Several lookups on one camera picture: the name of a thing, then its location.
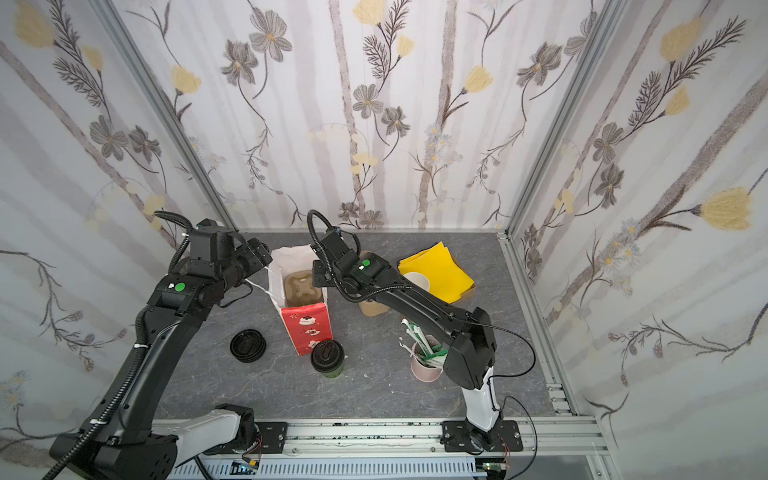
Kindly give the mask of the pink metal straw bucket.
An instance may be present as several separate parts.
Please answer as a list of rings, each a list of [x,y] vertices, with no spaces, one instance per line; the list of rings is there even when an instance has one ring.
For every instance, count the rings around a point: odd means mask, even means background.
[[[415,349],[415,343],[411,347],[411,354]],[[443,374],[443,368],[429,368],[421,365],[411,356],[411,372],[414,377],[423,383],[432,383],[437,381]]]

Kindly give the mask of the stack of black lids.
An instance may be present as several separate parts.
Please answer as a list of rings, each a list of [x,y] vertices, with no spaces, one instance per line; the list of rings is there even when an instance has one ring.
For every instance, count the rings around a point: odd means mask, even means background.
[[[229,349],[232,356],[242,363],[253,363],[266,352],[267,342],[256,329],[245,329],[230,341]]]

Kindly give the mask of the black plastic cup lid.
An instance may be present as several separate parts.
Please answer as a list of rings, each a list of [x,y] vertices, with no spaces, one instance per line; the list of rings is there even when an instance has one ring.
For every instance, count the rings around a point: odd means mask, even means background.
[[[336,340],[324,340],[318,343],[312,350],[310,361],[314,363],[333,364],[345,360],[345,351],[341,343]]]

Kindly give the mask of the green paper coffee cup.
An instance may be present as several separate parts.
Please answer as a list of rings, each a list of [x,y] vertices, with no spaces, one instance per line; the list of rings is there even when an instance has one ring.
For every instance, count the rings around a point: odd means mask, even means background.
[[[343,372],[344,363],[342,361],[334,362],[333,364],[328,364],[328,365],[314,363],[313,367],[317,372],[319,372],[325,378],[334,379],[339,377]]]

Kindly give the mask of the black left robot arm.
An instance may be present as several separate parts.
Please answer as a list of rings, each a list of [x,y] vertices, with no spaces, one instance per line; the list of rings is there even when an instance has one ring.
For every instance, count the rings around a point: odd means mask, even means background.
[[[105,397],[75,433],[49,450],[46,478],[70,469],[86,479],[165,479],[180,460],[178,434],[152,430],[158,404],[188,344],[226,292],[267,267],[271,252],[257,238],[211,219],[155,216],[179,225],[185,238],[167,274],[134,321],[135,341]]]

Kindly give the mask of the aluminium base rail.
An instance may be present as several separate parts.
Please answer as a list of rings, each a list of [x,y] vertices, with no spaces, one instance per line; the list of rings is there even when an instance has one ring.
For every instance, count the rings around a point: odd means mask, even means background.
[[[589,416],[514,417],[496,451],[452,451],[440,418],[270,420],[257,450],[181,459],[168,479],[618,479]]]

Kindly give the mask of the aluminium corner frame post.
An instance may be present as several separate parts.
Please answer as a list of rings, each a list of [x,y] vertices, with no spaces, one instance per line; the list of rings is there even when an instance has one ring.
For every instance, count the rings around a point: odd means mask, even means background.
[[[587,40],[582,57],[576,65],[574,74],[567,84],[564,96],[549,123],[546,136],[538,150],[535,160],[526,171],[525,182],[516,198],[514,209],[502,233],[509,236],[523,222],[524,214],[533,202],[535,191],[542,182],[542,177],[554,157],[554,150],[565,134],[566,128],[575,116],[575,112],[584,99],[592,78],[597,73],[616,28],[621,22],[629,1],[607,1],[604,10],[597,18],[593,34]]]

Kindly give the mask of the yellow napkin stack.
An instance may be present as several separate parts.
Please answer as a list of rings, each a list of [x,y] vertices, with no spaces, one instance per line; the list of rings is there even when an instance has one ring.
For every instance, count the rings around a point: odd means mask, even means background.
[[[446,275],[452,265],[450,250],[443,242],[400,260],[398,270],[401,274],[418,272],[430,282],[430,293],[444,302],[448,302],[450,292]]]

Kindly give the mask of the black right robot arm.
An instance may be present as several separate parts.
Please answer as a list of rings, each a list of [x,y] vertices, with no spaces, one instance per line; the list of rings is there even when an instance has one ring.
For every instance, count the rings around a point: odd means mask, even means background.
[[[500,422],[493,373],[497,342],[490,317],[481,308],[468,311],[451,305],[406,279],[383,257],[350,247],[345,232],[320,212],[307,213],[315,283],[334,287],[347,301],[383,304],[420,327],[447,348],[443,370],[462,388],[466,421],[484,433]]]

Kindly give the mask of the stack of paper cups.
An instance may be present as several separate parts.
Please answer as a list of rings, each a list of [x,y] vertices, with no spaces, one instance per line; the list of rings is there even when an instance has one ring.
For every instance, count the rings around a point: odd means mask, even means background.
[[[430,282],[425,275],[418,272],[407,272],[404,277],[418,288],[426,292],[430,291]]]

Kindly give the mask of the single brown pulp cup carrier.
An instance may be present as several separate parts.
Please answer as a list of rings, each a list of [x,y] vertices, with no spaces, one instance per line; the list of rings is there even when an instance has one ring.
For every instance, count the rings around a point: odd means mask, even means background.
[[[288,308],[304,307],[324,301],[322,288],[313,284],[311,270],[289,274],[284,280],[284,293],[285,306]]]

